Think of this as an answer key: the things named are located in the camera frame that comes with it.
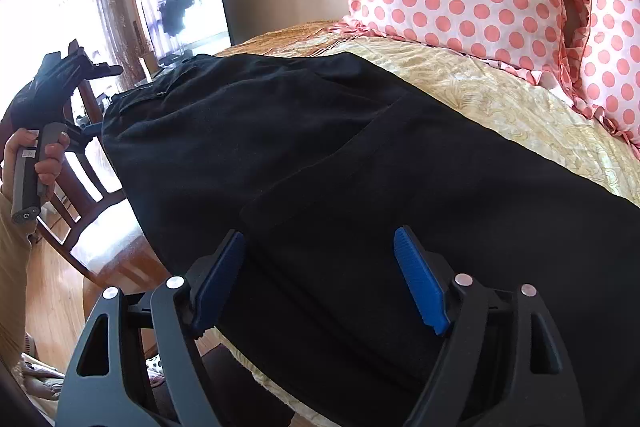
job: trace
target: metal screw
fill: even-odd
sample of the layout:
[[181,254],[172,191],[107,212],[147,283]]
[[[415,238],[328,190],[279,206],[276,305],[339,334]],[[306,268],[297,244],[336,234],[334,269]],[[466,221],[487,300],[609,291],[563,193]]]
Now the metal screw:
[[116,286],[109,286],[104,292],[102,292],[102,296],[105,299],[113,299],[118,294],[118,289]]
[[180,277],[179,275],[175,275],[173,277],[169,277],[169,279],[166,280],[166,287],[167,288],[171,288],[172,290],[175,290],[176,288],[179,288],[183,284],[184,284],[184,279],[182,277]]
[[471,286],[474,283],[474,278],[466,273],[459,273],[456,275],[456,283],[460,286]]
[[536,290],[536,287],[531,284],[523,284],[522,288],[520,288],[520,291],[523,293],[523,295],[526,295],[527,297],[535,297],[536,293],[538,293],[538,290]]

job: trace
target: black fabric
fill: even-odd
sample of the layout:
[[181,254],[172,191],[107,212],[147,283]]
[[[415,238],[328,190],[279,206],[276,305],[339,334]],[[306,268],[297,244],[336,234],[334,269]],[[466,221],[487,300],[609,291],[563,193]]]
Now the black fabric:
[[[225,346],[207,351],[202,363],[211,380],[216,400],[213,406],[222,427],[289,427],[293,410],[257,383]],[[153,392],[158,412],[177,422],[166,382]]]
[[152,247],[184,273],[230,228],[248,256],[220,320],[344,427],[402,425],[440,348],[392,251],[537,286],[589,426],[640,417],[640,210],[350,54],[198,56],[108,108],[106,151]]

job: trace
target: wooden floor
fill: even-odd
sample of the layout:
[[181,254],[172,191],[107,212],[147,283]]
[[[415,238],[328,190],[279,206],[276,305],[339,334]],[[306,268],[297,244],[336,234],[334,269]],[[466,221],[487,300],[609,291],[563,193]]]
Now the wooden floor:
[[[64,237],[67,230],[62,220],[52,227],[58,237]],[[41,239],[34,245],[28,266],[27,331],[36,341],[39,359],[62,373],[84,327],[83,282],[84,277],[49,243]],[[201,355],[219,343],[212,330],[196,341]]]

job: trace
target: bedspread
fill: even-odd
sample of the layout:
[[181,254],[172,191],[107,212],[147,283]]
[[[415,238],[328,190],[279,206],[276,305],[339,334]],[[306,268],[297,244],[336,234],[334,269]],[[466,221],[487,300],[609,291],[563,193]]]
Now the bedspread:
[[[640,206],[640,162],[628,145],[543,87],[531,86],[480,60],[444,48],[385,38],[345,38],[329,33],[326,26],[327,22],[309,23],[272,32],[220,55],[353,53],[414,84],[470,120]],[[271,381],[219,331],[216,333],[259,383],[300,416],[320,427],[335,426]]]

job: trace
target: gray controller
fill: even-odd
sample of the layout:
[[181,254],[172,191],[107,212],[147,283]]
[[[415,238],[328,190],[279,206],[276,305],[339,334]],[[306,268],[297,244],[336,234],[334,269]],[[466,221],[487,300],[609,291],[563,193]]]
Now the gray controller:
[[20,147],[15,160],[11,219],[16,224],[32,221],[40,215],[42,198],[47,194],[47,187],[40,181],[35,165],[46,158],[45,147],[50,143],[56,143],[60,133],[66,132],[66,124],[52,122],[37,131],[36,145]]

